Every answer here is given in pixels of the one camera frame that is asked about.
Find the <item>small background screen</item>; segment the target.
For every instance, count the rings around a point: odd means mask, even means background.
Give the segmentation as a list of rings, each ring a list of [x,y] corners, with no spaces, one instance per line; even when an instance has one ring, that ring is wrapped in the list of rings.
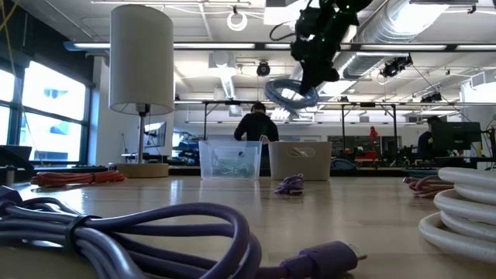
[[[162,147],[166,141],[166,122],[155,122],[144,127],[144,147]]]

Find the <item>clear plastic bin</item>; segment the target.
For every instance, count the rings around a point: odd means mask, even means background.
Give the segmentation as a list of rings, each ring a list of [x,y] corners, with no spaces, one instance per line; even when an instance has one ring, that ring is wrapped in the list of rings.
[[[255,181],[259,178],[261,142],[205,140],[198,144],[203,180]]]

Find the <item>silver ventilation duct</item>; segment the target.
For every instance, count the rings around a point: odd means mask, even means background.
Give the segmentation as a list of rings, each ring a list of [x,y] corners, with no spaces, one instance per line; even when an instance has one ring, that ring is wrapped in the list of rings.
[[[408,43],[428,29],[448,5],[418,5],[410,0],[388,0],[372,20],[356,35],[357,43]],[[340,53],[334,68],[345,79],[357,79],[370,73],[383,57]]]

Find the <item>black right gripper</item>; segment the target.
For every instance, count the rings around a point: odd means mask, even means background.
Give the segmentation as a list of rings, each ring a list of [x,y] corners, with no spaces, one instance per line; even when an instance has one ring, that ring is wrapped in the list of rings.
[[[336,82],[339,72],[331,67],[332,59],[350,26],[358,26],[358,5],[307,5],[295,23],[296,39],[291,55],[302,67],[300,95],[323,81]]]

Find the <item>white opaque plastic bin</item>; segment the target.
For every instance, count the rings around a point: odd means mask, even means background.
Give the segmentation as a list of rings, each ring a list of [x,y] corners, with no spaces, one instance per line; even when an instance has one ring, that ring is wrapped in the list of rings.
[[[306,181],[327,181],[330,176],[330,142],[272,142],[269,144],[273,180],[302,174]]]

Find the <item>large glass window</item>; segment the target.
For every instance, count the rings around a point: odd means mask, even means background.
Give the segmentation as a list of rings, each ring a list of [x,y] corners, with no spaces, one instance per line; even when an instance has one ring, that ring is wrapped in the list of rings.
[[[90,92],[35,61],[0,60],[0,145],[19,147],[37,164],[84,162]]]

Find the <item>table lamp white shade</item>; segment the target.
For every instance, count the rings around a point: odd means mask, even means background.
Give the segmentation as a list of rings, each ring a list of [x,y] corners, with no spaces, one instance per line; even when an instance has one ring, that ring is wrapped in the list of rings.
[[[167,164],[143,162],[143,144],[146,117],[174,111],[174,25],[145,5],[120,5],[110,19],[108,106],[139,117],[136,162],[116,170],[127,178],[166,177]]]

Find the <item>black computer monitor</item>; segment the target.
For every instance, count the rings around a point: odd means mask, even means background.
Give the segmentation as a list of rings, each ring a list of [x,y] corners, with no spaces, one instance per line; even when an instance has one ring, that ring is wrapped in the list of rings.
[[[436,122],[432,124],[435,151],[470,150],[473,143],[482,142],[479,122]]]

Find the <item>black background rig frame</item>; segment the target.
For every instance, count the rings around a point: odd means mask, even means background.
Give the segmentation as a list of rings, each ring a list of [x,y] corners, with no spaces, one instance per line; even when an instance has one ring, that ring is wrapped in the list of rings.
[[[208,107],[210,104],[220,104],[220,105],[252,105],[256,103],[256,101],[248,101],[248,100],[220,100],[220,101],[214,101],[214,100],[202,100],[198,101],[198,103],[203,104],[205,107]],[[283,105],[279,103],[274,103],[270,101],[262,101],[261,102],[264,105],[268,106],[280,106],[283,107]],[[374,109],[374,108],[382,108],[383,110],[388,110],[388,107],[391,107],[390,110],[395,111],[397,107],[409,107],[412,108],[411,110],[420,110],[422,107],[432,107],[430,108],[430,111],[434,111],[437,109],[440,109],[440,107],[448,107],[449,109],[453,110],[461,110],[461,108],[465,107],[496,107],[496,103],[483,103],[483,102],[433,102],[433,103],[427,103],[427,102],[317,102],[314,107],[317,107],[317,110],[320,109],[319,106],[323,106],[320,110],[324,109],[325,107],[340,107],[340,109],[344,109],[347,106],[351,107],[360,107],[360,108],[366,108],[366,109]]]

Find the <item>overhead light bar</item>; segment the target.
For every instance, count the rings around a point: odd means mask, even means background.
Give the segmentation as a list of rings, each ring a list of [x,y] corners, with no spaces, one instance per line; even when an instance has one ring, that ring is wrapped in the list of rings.
[[[109,50],[110,43],[64,42],[69,51]],[[174,43],[175,50],[290,50],[289,43]],[[496,43],[342,43],[344,52],[384,52],[384,53],[496,53]]]

